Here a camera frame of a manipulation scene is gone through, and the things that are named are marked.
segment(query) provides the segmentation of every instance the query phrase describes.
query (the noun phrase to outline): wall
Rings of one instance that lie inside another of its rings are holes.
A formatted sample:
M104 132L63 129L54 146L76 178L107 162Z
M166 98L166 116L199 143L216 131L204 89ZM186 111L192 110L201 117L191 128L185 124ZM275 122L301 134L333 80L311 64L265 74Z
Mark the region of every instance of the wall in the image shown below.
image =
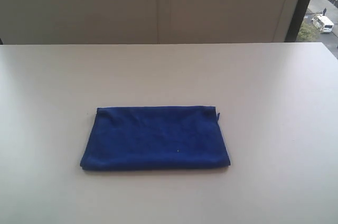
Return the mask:
M283 41L297 0L2 0L0 37L30 43Z

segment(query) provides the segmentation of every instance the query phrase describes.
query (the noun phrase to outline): white table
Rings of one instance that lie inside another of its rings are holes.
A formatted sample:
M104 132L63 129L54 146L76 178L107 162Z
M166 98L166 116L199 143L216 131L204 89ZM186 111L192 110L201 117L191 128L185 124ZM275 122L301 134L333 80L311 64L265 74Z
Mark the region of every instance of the white table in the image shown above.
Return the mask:
M86 173L97 107L215 105L227 170ZM320 43L0 47L0 223L337 224Z

